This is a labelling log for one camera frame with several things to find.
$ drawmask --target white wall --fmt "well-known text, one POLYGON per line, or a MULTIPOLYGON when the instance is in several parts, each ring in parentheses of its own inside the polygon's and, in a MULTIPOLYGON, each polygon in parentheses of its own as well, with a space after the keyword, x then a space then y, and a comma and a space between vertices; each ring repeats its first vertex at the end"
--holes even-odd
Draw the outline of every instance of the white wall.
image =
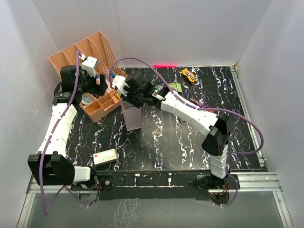
POLYGON ((303 227, 304 1, 274 0, 239 63, 253 121, 265 137, 263 154, 276 171, 295 227, 303 227))
POLYGON ((16 227, 30 179, 29 154, 40 146, 59 77, 47 57, 58 52, 30 0, 0 0, 0 221, 16 227))
MULTIPOLYGON (((59 49, 101 31, 116 58, 238 62, 270 0, 33 0, 59 49)), ((125 61, 125 65, 140 63, 125 61)))

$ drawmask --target metal frame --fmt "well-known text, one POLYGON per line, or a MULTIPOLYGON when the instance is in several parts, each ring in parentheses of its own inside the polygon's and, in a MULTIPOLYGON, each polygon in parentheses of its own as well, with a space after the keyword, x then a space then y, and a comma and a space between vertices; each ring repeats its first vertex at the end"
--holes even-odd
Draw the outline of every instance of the metal frame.
MULTIPOLYGON (((203 65, 204 67, 217 66, 217 67, 230 67, 233 80, 235 82, 237 92, 239 95, 239 99, 241 101, 242 108, 244 110, 245 117, 250 120, 250 116, 248 113, 248 109, 240 88, 240 84, 238 81, 238 74, 234 66, 232 65, 203 65)), ((256 133, 252 126, 248 125, 251 137, 254 142, 255 148, 258 147, 258 140, 256 137, 256 133)), ((263 158, 262 152, 259 151, 258 158, 261 164, 261 167, 265 165, 265 160, 263 158)), ((279 210, 282 223, 285 228, 292 228, 292 221, 290 219, 285 200, 282 193, 282 188, 279 183, 278 177, 275 172, 232 172, 232 174, 237 174, 240 184, 240 189, 238 191, 272 191, 274 194, 274 198, 276 200, 276 205, 279 210)), ((159 187, 167 187, 174 188, 173 186, 159 186, 159 187)), ((45 193, 56 193, 59 190, 59 186, 45 186, 45 193)), ((61 191, 62 193, 68 193, 66 189, 61 191)), ((86 191, 73 191, 74 193, 92 193, 96 194, 96 191, 86 190, 86 191)), ((23 209, 19 218, 19 222, 17 228, 26 228, 31 209, 34 203, 36 193, 40 193, 40 187, 37 185, 35 179, 32 177, 28 186, 27 196, 23 205, 23 209)))

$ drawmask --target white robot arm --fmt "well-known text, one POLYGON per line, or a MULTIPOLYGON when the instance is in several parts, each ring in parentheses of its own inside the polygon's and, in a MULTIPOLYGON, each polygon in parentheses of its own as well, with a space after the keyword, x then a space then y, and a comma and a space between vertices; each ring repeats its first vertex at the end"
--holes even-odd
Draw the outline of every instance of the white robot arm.
POLYGON ((86 58, 83 54, 80 58, 83 62, 79 68, 81 70, 79 71, 77 89, 72 104, 65 115, 61 117, 72 97, 76 80, 76 66, 64 66, 60 70, 62 82, 58 84, 54 91, 53 113, 46 136, 37 154, 28 157, 28 165, 37 183, 39 183, 39 164, 44 148, 46 148, 46 152, 43 159, 43 184, 71 185, 78 182, 94 182, 90 167, 73 166, 66 159, 67 138, 72 121, 76 116, 76 107, 82 100, 82 94, 91 93, 103 96, 107 89, 105 75, 100 75, 99 84, 97 83, 95 68, 98 65, 98 60, 94 57, 86 58), (60 121, 52 134, 53 127, 58 119, 60 121), (50 135, 52 135, 52 138, 46 147, 50 135))
POLYGON ((197 128, 204 136, 202 147, 210 154, 211 174, 219 182, 224 182, 228 170, 227 116, 222 118, 214 113, 198 110, 198 107, 193 109, 189 107, 194 106, 193 103, 179 96, 177 92, 169 92, 163 82, 152 85, 138 72, 134 72, 128 78, 116 76, 113 80, 113 88, 117 90, 121 100, 135 107, 141 107, 144 103, 156 106, 197 128))

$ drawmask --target tabletop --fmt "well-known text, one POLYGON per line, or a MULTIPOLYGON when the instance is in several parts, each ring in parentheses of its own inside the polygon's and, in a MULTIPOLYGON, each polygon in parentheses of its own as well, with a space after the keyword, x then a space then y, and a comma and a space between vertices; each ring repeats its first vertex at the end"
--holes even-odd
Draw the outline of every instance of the tabletop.
MULTIPOLYGON (((168 83, 181 83, 182 96, 199 99, 204 107, 226 108, 244 115, 230 67, 188 67, 197 77, 191 83, 179 72, 182 68, 159 68, 158 72, 168 83)), ((140 71, 153 84, 157 76, 148 68, 127 68, 126 74, 140 71)), ((254 150, 247 123, 232 118, 229 151, 254 150)), ((180 123, 175 115, 144 105, 142 128, 127 131, 121 107, 93 123, 78 110, 66 145, 67 158, 78 166, 94 167, 93 154, 115 148, 117 162, 96 167, 100 171, 156 171, 156 170, 208 170, 209 154, 201 147, 203 136, 188 123, 180 123)), ((231 169, 260 169, 256 154, 232 154, 231 169)))

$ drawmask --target small white box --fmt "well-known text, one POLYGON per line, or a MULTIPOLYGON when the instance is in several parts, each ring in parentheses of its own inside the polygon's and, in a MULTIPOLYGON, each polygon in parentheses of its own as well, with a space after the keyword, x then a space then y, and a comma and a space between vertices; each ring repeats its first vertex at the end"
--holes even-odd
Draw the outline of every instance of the small white box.
POLYGON ((118 154, 116 152, 116 149, 111 149, 108 151, 95 153, 93 154, 93 158, 94 158, 94 164, 97 166, 97 165, 102 165, 116 161, 118 159, 118 154))

